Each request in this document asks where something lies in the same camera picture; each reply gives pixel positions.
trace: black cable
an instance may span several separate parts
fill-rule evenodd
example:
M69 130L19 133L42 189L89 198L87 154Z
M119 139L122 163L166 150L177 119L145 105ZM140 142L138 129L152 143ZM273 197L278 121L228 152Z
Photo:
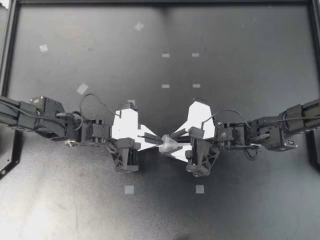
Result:
M203 121L201 123L201 129L203 130L205 122L209 121L210 119L214 118L216 115L218 115L218 114L220 114L222 112L225 112L225 111L230 111L230 112L238 114L242 118L242 120L244 121L245 125L248 128L251 128L251 126L248 124L248 122L245 120L244 116L240 112L238 112L237 110L234 110L232 108L224 108L224 109L222 109L220 111L215 112L214 114L211 115L211 117L209 117L207 120Z
M81 112L79 111L72 111L73 115L78 115L81 118Z
M255 155L251 155L248 149L244 149L244 155L246 156L247 159L249 159L250 161L255 161L257 159L258 156L258 149L254 148L255 151Z
M23 115L26 115L26 116L28 116L30 118L47 120L47 121L50 121L50 122L53 122L53 123L56 123L56 124L60 125L64 129L67 128L65 125L63 125L61 122L59 122L57 119L46 117L46 116L33 116L33 115L27 113L26 111L24 111L24 110L22 110L22 109L20 109L20 108L18 108L16 106L12 106L11 104L9 104L9 103L7 103L5 101L0 100L0 103L3 104L3 105L8 106L11 109L15 109L15 110L19 111L20 113L22 113Z
M81 122L79 124L78 127L72 129L73 131L77 131L79 130L82 125L84 124L84 119L86 119L85 115L84 115L84 112L82 110L82 103L83 101L88 97L88 96L94 96L96 99L98 99L99 103L102 104L109 112L113 113L115 116L118 116L119 118L121 118L121 115L120 114L117 114L115 113L114 111L112 111L108 106L107 104L105 104L97 95L93 94L93 93L88 93L86 95L84 95L80 101L80 105L79 105L79 109L80 109L80 113L81 113Z
M281 123L281 122L294 121L294 120L308 120L308 119L320 119L320 116L301 116L301 117L283 118L283 119L278 119L273 121L266 121L262 123L260 126L263 126L266 124L274 124L274 123Z
M105 148L109 151L111 154L117 154L117 149L113 144L109 141L105 142Z

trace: white tape square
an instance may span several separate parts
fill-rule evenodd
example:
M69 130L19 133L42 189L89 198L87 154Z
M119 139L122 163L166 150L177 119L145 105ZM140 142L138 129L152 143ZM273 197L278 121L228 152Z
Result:
M143 25L141 22L138 22L138 23L134 26L134 29L137 30L137 31L141 31L144 27L145 27L145 25Z
M124 186L124 194L134 194L134 193L135 193L135 186L133 185Z
M195 194L204 194L205 187L203 185L195 185Z
M88 86L84 83L82 83L78 89L76 90L79 94L83 95L85 93L85 91L87 91Z
M170 54L169 53L162 53L162 57L165 58L170 58Z
M48 51L47 44L40 45L39 48L40 48L40 51L43 52L43 53Z

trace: small sticker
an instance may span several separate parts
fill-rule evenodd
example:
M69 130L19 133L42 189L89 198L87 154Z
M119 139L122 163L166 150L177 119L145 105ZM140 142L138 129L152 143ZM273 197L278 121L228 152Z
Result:
M170 54L169 53L162 53L162 57L163 58L170 58Z
M133 185L124 186L124 194L134 194L134 193L135 193L135 186Z
M85 93L85 91L87 91L88 86L84 83L82 83L78 89L76 90L79 94L83 95Z
M141 31L144 27L145 27L145 25L143 25L141 22L138 22L138 23L134 26L134 29L137 30L137 31Z
M205 187L203 185L195 185L195 194L204 194Z
M48 51L47 44L40 45L39 48L40 48L40 51L43 52L43 53Z

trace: bimanual robot setup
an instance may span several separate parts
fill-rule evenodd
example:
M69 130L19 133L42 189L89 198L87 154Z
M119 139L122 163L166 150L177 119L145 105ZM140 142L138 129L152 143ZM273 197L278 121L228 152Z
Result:
M94 96L114 114L113 125L102 119L88 119L83 101ZM221 112L234 112L242 122L220 122ZM45 96L30 99L29 103L0 96L0 123L27 132L36 132L52 141L64 141L69 147L105 146L111 153L116 171L139 170L139 151L158 147L162 154L186 162L185 169L194 176L208 176L221 150L241 150L255 160L258 149L283 152L296 149L291 139L295 134L320 126L320 100L298 104L277 116L264 116L246 121L236 110L226 108L212 114L210 106L201 99L190 105L186 122L172 134L162 138L145 125L139 124L138 112L132 103L113 112L98 96L86 94L79 111L65 112L63 105ZM3 177L10 161L1 166Z

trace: black table surface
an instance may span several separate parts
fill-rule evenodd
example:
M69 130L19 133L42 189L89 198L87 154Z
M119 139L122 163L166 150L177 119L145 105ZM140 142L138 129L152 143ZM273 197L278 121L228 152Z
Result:
M136 30L137 23L144 27ZM72 111L81 84L113 109L135 100L140 123L159 136L182 125L195 97L212 112L276 116L319 97L308 9L23 6L8 96L47 96ZM113 120L93 98L85 112ZM224 113L219 120L240 119ZM157 148L141 152L141 171L127 174L114 171L103 148L68 148L35 133L23 140L21 163L0 181L6 240L319 239L320 174L308 163L303 135L298 149L262 149L254 162L222 152L201 178ZM127 185L134 194L125 194Z

